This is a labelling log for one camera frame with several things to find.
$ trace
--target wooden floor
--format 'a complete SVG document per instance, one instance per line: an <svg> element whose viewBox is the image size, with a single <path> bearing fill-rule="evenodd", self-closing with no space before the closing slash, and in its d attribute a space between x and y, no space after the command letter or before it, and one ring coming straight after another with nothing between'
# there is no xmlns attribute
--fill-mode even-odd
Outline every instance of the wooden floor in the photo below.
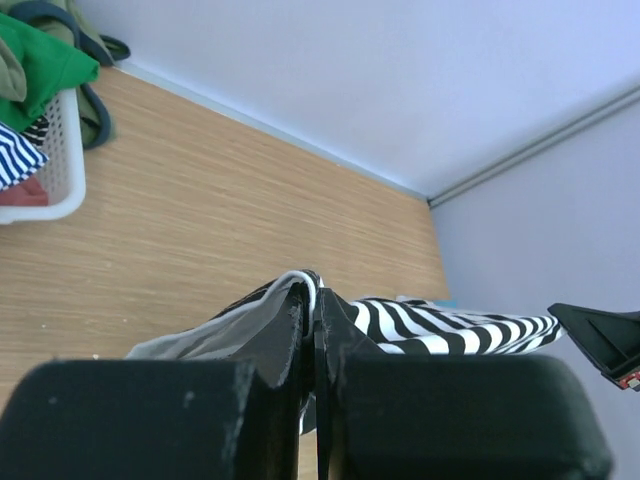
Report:
<svg viewBox="0 0 640 480"><path fill-rule="evenodd" d="M96 89L118 139L87 153L84 205L0 228L0 405L39 362L122 357L292 268L347 299L447 297L425 203L121 72Z"/></svg>

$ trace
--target green shirt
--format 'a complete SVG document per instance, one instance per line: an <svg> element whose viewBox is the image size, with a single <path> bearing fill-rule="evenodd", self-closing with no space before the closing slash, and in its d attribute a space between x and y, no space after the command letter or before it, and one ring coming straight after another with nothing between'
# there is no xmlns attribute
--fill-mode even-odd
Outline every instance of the green shirt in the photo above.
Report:
<svg viewBox="0 0 640 480"><path fill-rule="evenodd" d="M18 132L25 130L41 116L60 90L75 88L98 78L99 65L96 60L4 14L0 14L0 37L17 37L22 45L22 51L14 53L22 56L27 97L24 102L0 98L0 121Z"/></svg>

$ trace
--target zebra print fabric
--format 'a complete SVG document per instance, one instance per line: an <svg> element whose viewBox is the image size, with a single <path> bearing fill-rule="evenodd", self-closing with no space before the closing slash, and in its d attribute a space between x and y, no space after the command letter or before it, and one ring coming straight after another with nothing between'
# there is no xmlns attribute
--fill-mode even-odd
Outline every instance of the zebra print fabric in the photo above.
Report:
<svg viewBox="0 0 640 480"><path fill-rule="evenodd" d="M355 325L387 353L482 355L529 353L564 334L555 317L523 317L438 307L425 300L367 298Z"/></svg>
<svg viewBox="0 0 640 480"><path fill-rule="evenodd" d="M208 322L185 332L136 345L127 358L221 358L252 338L293 283L309 291L309 317L315 309L322 278L311 270L295 270L256 289ZM530 353L565 332L553 316L524 317L439 307L421 299L366 298L357 308L356 327L392 354L483 355Z"/></svg>

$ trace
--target black object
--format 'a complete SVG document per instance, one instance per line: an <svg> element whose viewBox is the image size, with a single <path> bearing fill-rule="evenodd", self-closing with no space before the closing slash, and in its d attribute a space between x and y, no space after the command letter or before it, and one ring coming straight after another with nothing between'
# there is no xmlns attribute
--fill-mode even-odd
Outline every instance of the black object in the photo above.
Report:
<svg viewBox="0 0 640 480"><path fill-rule="evenodd" d="M0 476L293 480L315 392L323 480L608 478L602 434L561 362L387 355L353 325L355 307L329 289L316 301L307 318L294 285L226 360L38 367L0 420Z"/></svg>
<svg viewBox="0 0 640 480"><path fill-rule="evenodd" d="M549 313L605 378L622 389L640 391L640 312L612 313L556 303Z"/></svg>

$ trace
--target white laundry basket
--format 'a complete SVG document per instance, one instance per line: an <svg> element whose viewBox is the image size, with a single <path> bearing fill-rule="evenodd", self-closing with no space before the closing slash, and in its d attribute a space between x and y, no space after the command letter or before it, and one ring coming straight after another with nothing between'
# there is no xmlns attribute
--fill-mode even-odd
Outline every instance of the white laundry basket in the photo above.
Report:
<svg viewBox="0 0 640 480"><path fill-rule="evenodd" d="M47 106L46 116L49 132L42 151L49 156L49 161L36 177L49 194L49 206L0 206L0 225L66 217L84 200L84 155L76 91L58 93Z"/></svg>

